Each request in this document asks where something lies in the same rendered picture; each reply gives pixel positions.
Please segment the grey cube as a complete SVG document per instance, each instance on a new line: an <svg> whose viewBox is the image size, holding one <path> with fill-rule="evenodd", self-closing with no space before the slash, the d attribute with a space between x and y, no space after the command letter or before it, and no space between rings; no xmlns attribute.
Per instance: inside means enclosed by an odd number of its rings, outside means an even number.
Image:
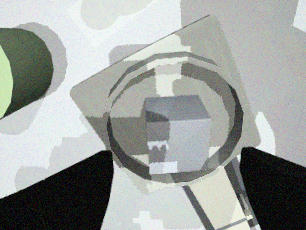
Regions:
<svg viewBox="0 0 306 230"><path fill-rule="evenodd" d="M149 174L208 170L212 118L198 95L146 96Z"/></svg>

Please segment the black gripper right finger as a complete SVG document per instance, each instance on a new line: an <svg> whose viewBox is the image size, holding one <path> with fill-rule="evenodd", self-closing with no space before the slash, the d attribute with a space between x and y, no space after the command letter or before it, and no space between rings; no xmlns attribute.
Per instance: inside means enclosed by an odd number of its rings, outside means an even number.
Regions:
<svg viewBox="0 0 306 230"><path fill-rule="evenodd" d="M306 167L242 147L239 171L261 230L306 230Z"/></svg>

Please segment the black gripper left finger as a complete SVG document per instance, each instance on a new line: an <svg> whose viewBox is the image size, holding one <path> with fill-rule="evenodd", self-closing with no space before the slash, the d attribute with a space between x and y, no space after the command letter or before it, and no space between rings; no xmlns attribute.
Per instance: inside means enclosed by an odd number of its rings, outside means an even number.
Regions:
<svg viewBox="0 0 306 230"><path fill-rule="evenodd" d="M101 230L113 184L112 151L97 152L0 199L0 230Z"/></svg>

